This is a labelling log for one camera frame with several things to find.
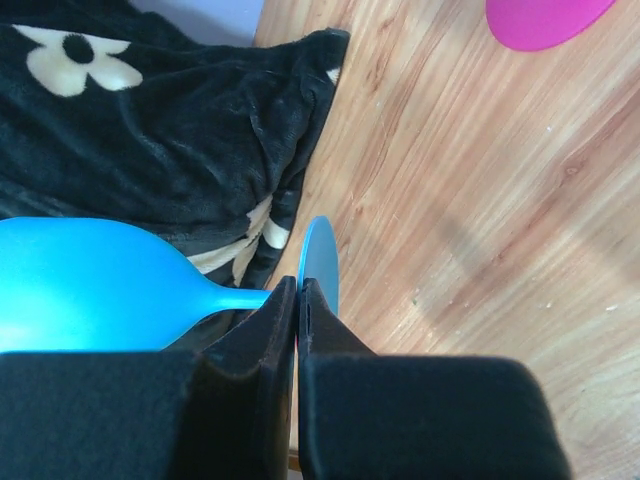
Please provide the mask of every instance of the blue object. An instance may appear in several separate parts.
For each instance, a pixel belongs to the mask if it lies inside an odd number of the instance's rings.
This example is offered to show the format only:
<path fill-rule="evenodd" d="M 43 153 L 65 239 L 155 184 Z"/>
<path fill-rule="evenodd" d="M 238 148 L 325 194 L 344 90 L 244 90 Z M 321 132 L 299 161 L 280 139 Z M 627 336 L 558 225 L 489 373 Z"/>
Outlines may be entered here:
<path fill-rule="evenodd" d="M 340 272 L 338 248 L 331 222 L 327 217 L 316 217 L 307 230 L 300 253 L 298 291 L 302 292 L 305 279 L 315 278 L 331 313 L 338 316 L 340 302 Z"/>
<path fill-rule="evenodd" d="M 257 309 L 268 296 L 209 281 L 124 223 L 0 221 L 0 352 L 159 350 L 207 315 Z"/>

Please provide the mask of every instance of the flower center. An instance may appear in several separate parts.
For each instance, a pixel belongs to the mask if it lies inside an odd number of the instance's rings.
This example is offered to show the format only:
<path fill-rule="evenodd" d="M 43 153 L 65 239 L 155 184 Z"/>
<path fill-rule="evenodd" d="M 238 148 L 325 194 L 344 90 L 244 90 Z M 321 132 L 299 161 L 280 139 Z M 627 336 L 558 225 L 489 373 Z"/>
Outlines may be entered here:
<path fill-rule="evenodd" d="M 62 42 L 62 48 L 67 57 L 76 63 L 86 64 L 93 61 L 93 49 L 82 35 L 67 35 Z"/>

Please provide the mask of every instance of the purple object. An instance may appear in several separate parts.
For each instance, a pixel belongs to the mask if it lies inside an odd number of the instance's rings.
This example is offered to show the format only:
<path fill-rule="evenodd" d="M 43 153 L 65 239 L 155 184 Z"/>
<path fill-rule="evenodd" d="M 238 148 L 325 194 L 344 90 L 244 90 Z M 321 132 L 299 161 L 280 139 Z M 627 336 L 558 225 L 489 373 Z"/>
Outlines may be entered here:
<path fill-rule="evenodd" d="M 500 43 L 533 52 L 555 47 L 589 27 L 615 0 L 487 0 L 487 21 Z"/>

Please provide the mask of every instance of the wooden surface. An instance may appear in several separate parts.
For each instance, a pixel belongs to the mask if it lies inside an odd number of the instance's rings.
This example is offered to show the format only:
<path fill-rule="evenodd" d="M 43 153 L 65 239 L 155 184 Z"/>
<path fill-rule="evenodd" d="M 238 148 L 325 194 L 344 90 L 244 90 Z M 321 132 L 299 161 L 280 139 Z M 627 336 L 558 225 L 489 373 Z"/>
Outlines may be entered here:
<path fill-rule="evenodd" d="M 256 37 L 352 33 L 276 278 L 328 215 L 342 320 L 378 352 L 524 362 L 577 478 L 640 476 L 639 18 L 619 0 L 521 54 L 480 0 L 266 0 Z"/>

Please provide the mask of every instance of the flower petal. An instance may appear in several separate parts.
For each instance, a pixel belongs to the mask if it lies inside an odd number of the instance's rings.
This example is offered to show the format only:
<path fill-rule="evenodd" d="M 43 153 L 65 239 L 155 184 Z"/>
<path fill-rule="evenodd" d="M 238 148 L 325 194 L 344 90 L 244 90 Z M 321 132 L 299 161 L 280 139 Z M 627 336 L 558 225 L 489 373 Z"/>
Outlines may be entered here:
<path fill-rule="evenodd" d="M 62 45 L 64 37 L 69 35 L 69 32 L 50 30 L 48 28 L 29 27 L 27 25 L 14 25 L 13 28 L 34 42 L 48 47 Z"/>
<path fill-rule="evenodd" d="M 83 37 L 87 39 L 96 56 L 122 53 L 131 44 L 131 42 L 125 40 L 113 40 L 111 38 L 95 37 L 93 35 L 83 35 Z"/>
<path fill-rule="evenodd" d="M 73 62 L 61 47 L 39 47 L 27 55 L 27 68 L 44 88 L 61 97 L 80 95 L 87 82 L 84 67 Z"/>
<path fill-rule="evenodd" d="M 87 66 L 89 75 L 106 90 L 113 92 L 137 87 L 142 83 L 142 74 L 122 60 L 109 55 L 97 56 Z"/>

